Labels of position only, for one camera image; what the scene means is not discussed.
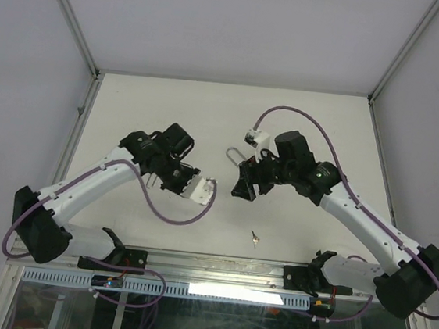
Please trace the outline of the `medium brass padlock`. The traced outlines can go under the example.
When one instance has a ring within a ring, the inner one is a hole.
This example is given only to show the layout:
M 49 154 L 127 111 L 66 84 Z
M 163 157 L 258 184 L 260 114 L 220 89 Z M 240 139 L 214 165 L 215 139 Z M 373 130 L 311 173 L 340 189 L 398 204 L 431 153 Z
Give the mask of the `medium brass padlock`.
M 240 164 L 248 159 L 248 157 L 243 152 L 241 152 L 238 148 L 235 148 L 234 146 L 226 149 L 225 156 L 235 167 L 239 167 Z

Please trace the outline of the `small brass padlock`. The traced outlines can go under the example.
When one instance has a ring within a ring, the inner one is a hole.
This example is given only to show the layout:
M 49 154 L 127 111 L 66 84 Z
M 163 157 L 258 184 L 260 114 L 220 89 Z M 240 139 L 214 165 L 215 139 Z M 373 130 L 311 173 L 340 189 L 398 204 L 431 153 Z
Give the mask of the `small brass padlock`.
M 150 174 L 148 179 L 146 180 L 146 188 L 153 189 L 156 185 L 157 180 L 158 180 L 158 177 L 156 175 Z

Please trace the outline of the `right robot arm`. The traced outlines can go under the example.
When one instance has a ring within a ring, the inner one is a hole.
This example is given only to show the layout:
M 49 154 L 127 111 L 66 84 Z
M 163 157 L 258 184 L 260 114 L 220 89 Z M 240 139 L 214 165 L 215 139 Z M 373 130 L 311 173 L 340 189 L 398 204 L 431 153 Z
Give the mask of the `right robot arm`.
M 439 249 L 421 246 L 365 206 L 334 164 L 315 160 L 299 132 L 276 136 L 276 154 L 269 150 L 271 141 L 265 131 L 246 133 L 255 154 L 239 164 L 232 196 L 251 202 L 274 186 L 292 186 L 342 223 L 376 260 L 364 263 L 335 251 L 317 252 L 305 271 L 292 274 L 293 284 L 312 296 L 336 286 L 362 291 L 398 319 L 417 311 L 437 290 Z

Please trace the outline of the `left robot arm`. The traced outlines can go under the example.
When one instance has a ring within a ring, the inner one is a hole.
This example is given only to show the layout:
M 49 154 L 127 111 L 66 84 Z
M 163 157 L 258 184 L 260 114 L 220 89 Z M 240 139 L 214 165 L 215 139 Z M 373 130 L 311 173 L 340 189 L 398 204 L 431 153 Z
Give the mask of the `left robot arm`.
M 207 206 L 213 197 L 214 182 L 183 161 L 194 144 L 177 123 L 163 132 L 135 131 L 74 179 L 39 191 L 29 186 L 18 190 L 12 221 L 29 256 L 42 264 L 62 255 L 87 257 L 108 270 L 125 264 L 127 251 L 112 229 L 89 229 L 70 221 L 94 200 L 145 175 L 160 179 L 162 190 Z

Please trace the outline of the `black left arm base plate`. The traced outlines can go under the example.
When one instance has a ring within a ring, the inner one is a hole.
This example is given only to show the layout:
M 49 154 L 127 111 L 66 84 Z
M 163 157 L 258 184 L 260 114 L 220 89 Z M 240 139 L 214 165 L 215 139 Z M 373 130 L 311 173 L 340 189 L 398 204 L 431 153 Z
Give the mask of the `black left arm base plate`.
M 81 256 L 78 259 L 77 267 L 87 270 L 109 270 L 109 272 L 122 273 L 126 267 L 126 274 L 143 275 L 148 258 L 147 250 L 116 247 L 113 252 L 96 263 L 94 259 Z

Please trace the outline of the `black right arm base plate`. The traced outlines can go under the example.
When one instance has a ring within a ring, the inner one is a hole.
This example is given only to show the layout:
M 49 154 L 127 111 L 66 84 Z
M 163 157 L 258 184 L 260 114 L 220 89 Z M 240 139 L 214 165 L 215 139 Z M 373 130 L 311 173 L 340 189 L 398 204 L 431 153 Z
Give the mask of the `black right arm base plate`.
M 304 265 L 284 266 L 283 287 L 288 291 L 302 291 L 311 296 L 317 296 L 321 293 L 328 295 L 353 295 L 351 288 L 340 285 L 333 286 L 327 282 L 322 274 L 318 274 Z

